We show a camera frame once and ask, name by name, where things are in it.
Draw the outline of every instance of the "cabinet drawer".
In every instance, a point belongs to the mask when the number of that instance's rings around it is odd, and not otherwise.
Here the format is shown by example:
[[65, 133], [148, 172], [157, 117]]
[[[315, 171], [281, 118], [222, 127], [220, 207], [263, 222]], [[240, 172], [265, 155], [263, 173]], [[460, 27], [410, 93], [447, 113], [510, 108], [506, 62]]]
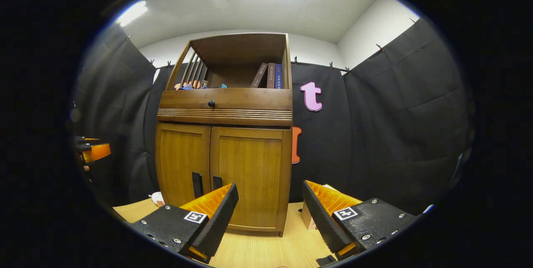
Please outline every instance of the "cabinet drawer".
[[[214, 107], [208, 102], [215, 101]], [[292, 91], [261, 88], [224, 88], [165, 91], [159, 121], [234, 124], [292, 125]]]

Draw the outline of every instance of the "cabinet door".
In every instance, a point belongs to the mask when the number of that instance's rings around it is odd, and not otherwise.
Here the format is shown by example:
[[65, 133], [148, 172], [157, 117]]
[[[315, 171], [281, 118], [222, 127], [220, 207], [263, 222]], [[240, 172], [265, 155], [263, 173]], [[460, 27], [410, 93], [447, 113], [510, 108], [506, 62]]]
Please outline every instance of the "cabinet door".
[[204, 194], [209, 184], [210, 127], [158, 123], [157, 180], [165, 203], [179, 207], [194, 200], [192, 173], [202, 175]]
[[211, 129], [211, 175], [235, 182], [239, 192], [229, 228], [283, 231], [291, 151], [290, 130]]

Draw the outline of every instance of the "open shelf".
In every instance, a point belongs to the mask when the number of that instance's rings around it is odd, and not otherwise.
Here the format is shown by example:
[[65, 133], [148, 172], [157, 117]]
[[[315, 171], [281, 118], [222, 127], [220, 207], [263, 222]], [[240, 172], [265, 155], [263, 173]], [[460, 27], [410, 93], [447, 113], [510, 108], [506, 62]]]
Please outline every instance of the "open shelf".
[[[192, 53], [188, 65], [182, 65]], [[250, 88], [261, 63], [281, 63], [283, 89], [292, 89], [287, 34], [244, 33], [190, 40], [177, 61], [166, 91], [174, 84], [191, 83], [199, 88]]]

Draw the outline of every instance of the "wooden floor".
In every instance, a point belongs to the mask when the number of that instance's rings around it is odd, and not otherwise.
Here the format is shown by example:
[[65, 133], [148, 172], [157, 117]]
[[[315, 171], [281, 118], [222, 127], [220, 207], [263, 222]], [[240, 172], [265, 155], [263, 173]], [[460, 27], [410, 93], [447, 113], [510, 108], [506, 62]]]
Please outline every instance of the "wooden floor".
[[[283, 238], [277, 232], [226, 230], [210, 266], [216, 268], [255, 267], [316, 268], [316, 259], [327, 257], [327, 248], [318, 230], [307, 230], [301, 220], [302, 202], [290, 203]], [[114, 208], [126, 221], [135, 222], [157, 206], [151, 199]]]

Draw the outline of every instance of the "black curtain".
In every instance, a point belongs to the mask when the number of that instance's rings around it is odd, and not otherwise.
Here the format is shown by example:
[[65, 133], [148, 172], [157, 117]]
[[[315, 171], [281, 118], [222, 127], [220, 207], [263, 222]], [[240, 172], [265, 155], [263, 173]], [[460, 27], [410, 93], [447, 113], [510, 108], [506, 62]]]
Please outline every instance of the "black curtain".
[[[148, 102], [146, 106], [146, 114], [144, 119], [144, 145], [146, 147], [147, 169], [152, 181], [154, 192], [159, 191], [159, 182], [156, 173], [156, 125], [157, 125], [157, 111], [159, 109], [159, 102], [161, 95], [165, 91], [166, 84], [172, 72], [173, 65], [168, 65], [159, 68], [159, 74], [152, 85]], [[139, 199], [144, 199], [147, 196], [141, 196]]]
[[[291, 64], [293, 79], [293, 126], [301, 128], [297, 154], [300, 162], [292, 165], [289, 202], [303, 201], [304, 180], [329, 184], [350, 194], [351, 126], [346, 89], [338, 69], [308, 63]], [[315, 82], [321, 89], [316, 101], [318, 112], [308, 110], [300, 86]]]
[[155, 69], [116, 24], [86, 52], [75, 86], [74, 134], [110, 143], [112, 153], [91, 168], [95, 194], [125, 205], [158, 191], [149, 172], [145, 112]]
[[467, 147], [468, 101], [457, 63], [423, 19], [383, 50], [344, 75], [352, 196], [416, 215], [449, 188]]

